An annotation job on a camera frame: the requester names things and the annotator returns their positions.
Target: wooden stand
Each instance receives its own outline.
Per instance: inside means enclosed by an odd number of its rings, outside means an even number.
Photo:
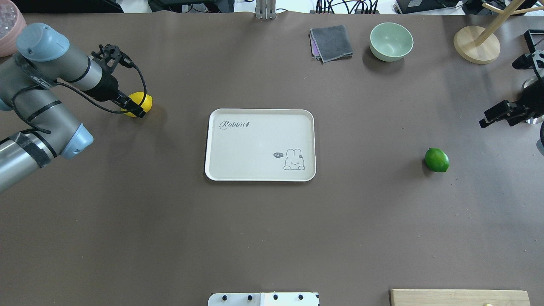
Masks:
[[[457,52],[467,61],[474,64],[489,64],[497,59],[500,53],[500,43],[493,34],[510,15],[524,14],[529,11],[544,9],[544,7],[516,10],[524,0],[513,0],[504,9],[495,8],[487,3],[483,6],[499,15],[488,28],[468,26],[460,29],[453,37],[453,45]]]
[[[392,306],[530,306],[521,290],[391,289]]]

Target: tray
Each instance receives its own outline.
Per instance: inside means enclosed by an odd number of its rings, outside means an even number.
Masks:
[[[214,181],[311,180],[313,116],[304,109],[219,108],[209,117],[206,175]]]

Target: round wooden base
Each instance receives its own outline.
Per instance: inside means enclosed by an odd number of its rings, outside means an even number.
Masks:
[[[453,37],[453,45],[459,54],[474,64],[489,64],[497,59],[500,53],[500,43],[494,34],[491,34],[481,45],[474,42],[485,28],[469,26],[460,29]]]

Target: lime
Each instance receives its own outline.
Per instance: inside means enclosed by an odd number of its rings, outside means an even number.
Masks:
[[[439,148],[429,148],[425,153],[425,163],[434,172],[446,172],[449,167],[449,158]]]

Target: table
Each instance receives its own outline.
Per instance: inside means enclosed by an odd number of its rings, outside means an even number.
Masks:
[[[321,305],[387,305],[389,289],[527,290],[544,301],[544,158],[537,126],[481,129],[532,72],[511,62],[541,17],[512,17],[485,66],[453,35],[482,16],[286,12],[26,15],[87,52],[116,44],[153,96],[144,119],[54,91],[94,135],[71,161],[0,194],[1,305],[206,305],[214,292],[313,291]],[[394,21],[403,60],[369,50]],[[311,27],[344,24],[354,55],[310,57]],[[135,71],[119,68],[126,93]],[[304,183],[214,182],[203,172],[217,108],[300,108],[316,120],[317,174]],[[7,136],[26,128],[3,113]],[[446,173],[422,163],[445,150]]]

